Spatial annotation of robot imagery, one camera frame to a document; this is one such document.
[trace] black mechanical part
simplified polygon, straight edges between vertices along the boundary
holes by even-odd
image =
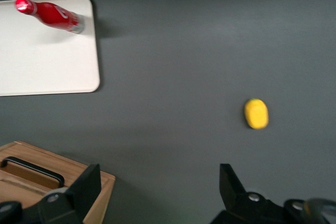
[[[0,204],[0,224],[82,224],[101,191],[99,165],[89,165],[64,193],[52,193],[35,205]]]

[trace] bottle label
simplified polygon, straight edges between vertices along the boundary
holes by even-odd
[[[59,6],[56,5],[55,9],[60,13],[60,15],[63,18],[69,18],[69,16],[67,15],[67,12],[62,7],[59,7]]]

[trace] screw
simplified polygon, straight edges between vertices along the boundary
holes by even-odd
[[[300,210],[302,211],[303,210],[303,204],[301,202],[293,202],[292,206],[296,209],[296,210]]]
[[[56,201],[57,199],[58,199],[58,195],[57,194],[55,194],[55,195],[52,195],[52,196],[50,196],[49,198],[47,198],[47,202],[48,203],[52,203],[52,202],[54,202],[54,201]]]
[[[260,197],[259,197],[259,195],[257,195],[257,194],[249,194],[249,195],[248,195],[248,198],[249,198],[250,200],[252,200],[252,201],[255,201],[255,202],[260,201]]]
[[[8,210],[11,210],[12,206],[11,205],[6,205],[0,208],[0,212],[6,212]]]

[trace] red bottle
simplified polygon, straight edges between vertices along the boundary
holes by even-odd
[[[24,14],[32,15],[43,24],[79,34],[84,29],[82,16],[59,7],[58,5],[31,0],[16,0],[16,9]]]

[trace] bottle cap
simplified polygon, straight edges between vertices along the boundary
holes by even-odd
[[[24,14],[32,14],[36,12],[36,5],[30,0],[16,0],[15,7],[19,12]]]

